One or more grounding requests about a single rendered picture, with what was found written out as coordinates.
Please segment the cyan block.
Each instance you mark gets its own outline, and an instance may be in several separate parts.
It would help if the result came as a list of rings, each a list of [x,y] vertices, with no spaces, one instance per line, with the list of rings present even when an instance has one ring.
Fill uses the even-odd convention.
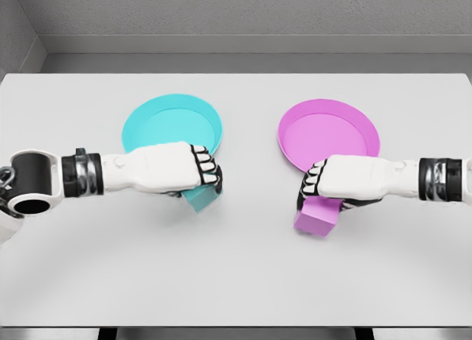
[[[196,212],[202,211],[220,196],[220,194],[216,192],[215,186],[212,185],[204,185],[192,190],[185,190],[182,194]]]

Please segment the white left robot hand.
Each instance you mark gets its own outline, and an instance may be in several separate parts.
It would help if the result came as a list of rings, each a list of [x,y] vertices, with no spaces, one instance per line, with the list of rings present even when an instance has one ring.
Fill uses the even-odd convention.
[[[131,186],[146,193],[179,195],[201,186],[223,190],[221,167],[201,145],[174,142],[137,148],[126,155]]]

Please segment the pink plate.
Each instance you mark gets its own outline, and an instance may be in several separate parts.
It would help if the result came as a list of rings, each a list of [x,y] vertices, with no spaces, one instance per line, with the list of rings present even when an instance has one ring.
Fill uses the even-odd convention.
[[[306,100],[288,109],[277,141],[286,159],[303,172],[332,155],[377,157],[381,150],[376,127],[363,112],[329,99]]]

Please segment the cyan plate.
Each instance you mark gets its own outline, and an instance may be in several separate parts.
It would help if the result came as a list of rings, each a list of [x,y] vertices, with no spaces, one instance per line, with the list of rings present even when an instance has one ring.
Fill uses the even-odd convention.
[[[125,121],[122,145],[137,148],[184,141],[213,154],[223,136],[221,117],[207,101],[188,94],[166,94],[148,100]]]

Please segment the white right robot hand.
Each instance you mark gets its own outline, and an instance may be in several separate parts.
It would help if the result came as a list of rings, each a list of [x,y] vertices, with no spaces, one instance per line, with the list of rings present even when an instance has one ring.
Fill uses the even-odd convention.
[[[385,159],[334,155],[316,162],[304,174],[296,201],[301,210],[307,198],[319,196],[341,201],[341,211],[374,204],[387,194]]]

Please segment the pink block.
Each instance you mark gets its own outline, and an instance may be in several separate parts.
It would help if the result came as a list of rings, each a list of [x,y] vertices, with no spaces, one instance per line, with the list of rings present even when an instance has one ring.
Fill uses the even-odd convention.
[[[317,237],[326,237],[337,224],[341,204],[340,199],[307,197],[297,211],[294,228]]]

